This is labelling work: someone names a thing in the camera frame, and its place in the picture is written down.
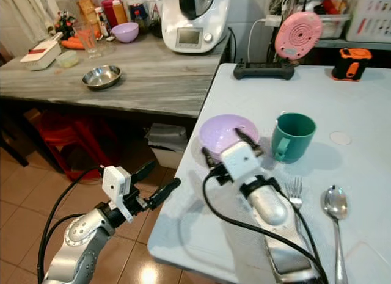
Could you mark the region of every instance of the lavender bowl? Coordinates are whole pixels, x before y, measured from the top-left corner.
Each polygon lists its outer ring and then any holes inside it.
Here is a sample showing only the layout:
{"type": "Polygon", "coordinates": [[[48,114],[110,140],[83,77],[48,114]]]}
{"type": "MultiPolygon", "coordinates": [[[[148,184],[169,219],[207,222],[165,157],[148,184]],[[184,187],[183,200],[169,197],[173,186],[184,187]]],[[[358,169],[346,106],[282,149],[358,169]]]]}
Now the lavender bowl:
{"type": "Polygon", "coordinates": [[[118,41],[130,43],[139,35],[139,25],[137,23],[122,23],[114,26],[111,31],[118,41]]]}
{"type": "Polygon", "coordinates": [[[239,128],[254,142],[259,141],[259,133],[254,123],[242,116],[227,114],[212,117],[201,126],[201,145],[209,150],[215,160],[220,161],[220,154],[241,140],[235,133],[235,128],[239,128]]]}

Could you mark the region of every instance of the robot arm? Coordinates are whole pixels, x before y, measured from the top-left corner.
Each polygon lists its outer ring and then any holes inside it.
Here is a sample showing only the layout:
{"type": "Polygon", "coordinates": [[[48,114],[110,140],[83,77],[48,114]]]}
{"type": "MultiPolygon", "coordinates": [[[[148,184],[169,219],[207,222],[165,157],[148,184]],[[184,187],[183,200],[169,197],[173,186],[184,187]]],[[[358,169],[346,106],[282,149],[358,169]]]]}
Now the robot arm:
{"type": "MultiPolygon", "coordinates": [[[[309,250],[304,237],[296,226],[295,211],[276,189],[280,189],[274,178],[266,178],[257,156],[262,150],[240,129],[235,129],[241,141],[221,153],[217,164],[208,150],[202,150],[206,163],[220,185],[231,181],[247,200],[253,216],[262,229],[275,233],[297,246],[309,250]]],[[[278,283],[316,283],[319,274],[309,259],[283,242],[265,236],[268,257],[278,283]]]]}
{"type": "Polygon", "coordinates": [[[76,218],[66,229],[62,247],[53,258],[43,284],[87,284],[93,277],[99,253],[126,220],[147,209],[157,208],[180,185],[175,178],[148,199],[140,198],[134,186],[153,168],[147,164],[130,175],[122,167],[106,167],[102,188],[111,201],[98,204],[94,210],[76,218]]]}

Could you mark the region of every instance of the red chair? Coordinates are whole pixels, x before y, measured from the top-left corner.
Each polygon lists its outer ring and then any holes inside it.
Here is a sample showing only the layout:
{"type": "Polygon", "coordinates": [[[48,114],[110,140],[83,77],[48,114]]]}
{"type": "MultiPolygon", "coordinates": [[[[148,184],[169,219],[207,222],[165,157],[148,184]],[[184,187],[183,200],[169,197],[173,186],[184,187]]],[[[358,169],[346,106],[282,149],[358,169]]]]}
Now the red chair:
{"type": "MultiPolygon", "coordinates": [[[[60,115],[56,112],[46,111],[42,114],[38,125],[42,139],[45,141],[57,162],[70,180],[75,180],[82,171],[74,171],[68,165],[67,158],[72,151],[79,147],[83,149],[96,165],[114,165],[119,159],[118,149],[110,158],[106,155],[98,137],[107,137],[110,142],[118,147],[117,136],[100,118],[80,117],[73,115],[60,115]]],[[[98,171],[92,171],[84,176],[84,179],[99,177],[98,171]]]]}

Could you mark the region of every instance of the tile floor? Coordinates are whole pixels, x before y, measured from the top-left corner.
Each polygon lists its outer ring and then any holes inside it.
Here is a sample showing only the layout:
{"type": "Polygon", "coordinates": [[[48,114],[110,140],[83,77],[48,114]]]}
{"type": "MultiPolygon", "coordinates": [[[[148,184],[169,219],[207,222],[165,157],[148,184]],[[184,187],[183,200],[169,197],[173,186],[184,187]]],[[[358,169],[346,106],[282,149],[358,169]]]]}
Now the tile floor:
{"type": "MultiPolygon", "coordinates": [[[[152,151],[142,142],[133,144],[128,151],[128,158],[122,161],[122,166],[130,172],[153,158],[152,151]]],[[[53,203],[70,183],[64,175],[55,172],[38,153],[29,154],[27,160],[30,165],[21,167],[1,149],[1,284],[37,283],[36,262],[42,230],[53,203]]],[[[157,166],[137,186],[143,196],[149,196],[174,174],[174,169],[157,166]]],[[[80,183],[60,205],[55,219],[71,213],[88,212],[98,202],[106,201],[107,197],[100,186],[100,180],[80,183]]],[[[160,209],[141,213],[132,224],[124,224],[118,228],[100,254],[93,284],[215,283],[153,261],[147,250],[147,241],[159,211],[160,209]]],[[[46,251],[46,268],[62,244],[66,226],[66,223],[62,224],[51,238],[46,251]]]]}

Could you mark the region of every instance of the orange and black tool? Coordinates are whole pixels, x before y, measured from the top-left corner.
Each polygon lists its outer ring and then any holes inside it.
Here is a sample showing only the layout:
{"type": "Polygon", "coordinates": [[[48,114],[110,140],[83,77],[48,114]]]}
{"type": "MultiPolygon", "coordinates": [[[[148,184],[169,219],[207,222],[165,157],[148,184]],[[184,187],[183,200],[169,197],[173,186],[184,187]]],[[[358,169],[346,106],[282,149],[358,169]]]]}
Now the orange and black tool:
{"type": "Polygon", "coordinates": [[[341,59],[332,70],[332,78],[336,81],[360,81],[362,73],[372,58],[367,49],[340,50],[341,59]]]}

